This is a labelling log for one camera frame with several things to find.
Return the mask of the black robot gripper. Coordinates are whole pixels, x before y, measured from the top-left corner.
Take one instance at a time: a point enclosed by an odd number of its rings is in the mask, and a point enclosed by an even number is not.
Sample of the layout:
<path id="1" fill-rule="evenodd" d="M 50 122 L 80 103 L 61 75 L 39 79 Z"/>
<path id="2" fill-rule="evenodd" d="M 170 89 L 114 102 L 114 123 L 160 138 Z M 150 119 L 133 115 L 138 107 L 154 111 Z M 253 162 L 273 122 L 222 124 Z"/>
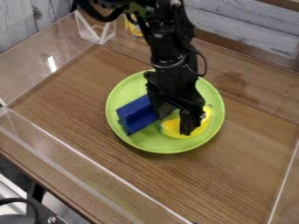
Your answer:
<path id="1" fill-rule="evenodd" d="M 188 136 L 201 126 L 204 99 L 196 90 L 201 76 L 185 63 L 176 67 L 157 67 L 144 73 L 149 102 L 160 120 L 180 110 L 180 134 Z"/>

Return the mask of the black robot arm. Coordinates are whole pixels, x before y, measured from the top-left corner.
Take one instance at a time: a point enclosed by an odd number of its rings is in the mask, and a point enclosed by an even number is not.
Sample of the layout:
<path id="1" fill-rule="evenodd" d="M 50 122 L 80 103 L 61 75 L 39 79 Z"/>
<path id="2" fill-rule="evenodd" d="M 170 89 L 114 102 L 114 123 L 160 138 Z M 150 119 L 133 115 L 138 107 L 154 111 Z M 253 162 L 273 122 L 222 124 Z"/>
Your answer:
<path id="1" fill-rule="evenodd" d="M 145 89 L 153 112 L 165 118 L 178 110 L 178 131 L 188 136 L 201 126 L 205 100 L 196 81 L 205 75 L 198 69 L 201 53 L 192 45 L 194 25 L 182 0 L 75 0 L 85 13 L 108 23 L 124 16 L 137 25 L 150 49 L 152 72 L 144 73 Z"/>

